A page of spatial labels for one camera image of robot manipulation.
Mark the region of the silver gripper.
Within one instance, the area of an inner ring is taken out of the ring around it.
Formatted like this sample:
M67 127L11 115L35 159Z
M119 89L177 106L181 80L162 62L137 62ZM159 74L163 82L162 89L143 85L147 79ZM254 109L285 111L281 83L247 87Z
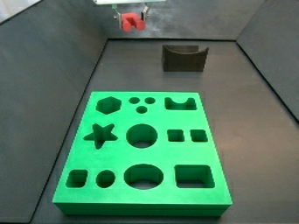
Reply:
M150 4L154 2L166 2L166 0L93 0L98 5L113 4L113 10L115 11L114 19L118 21L119 29L122 29L122 14L118 11L118 4L141 4L145 3L145 8L142 10L142 19L146 21L150 17Z

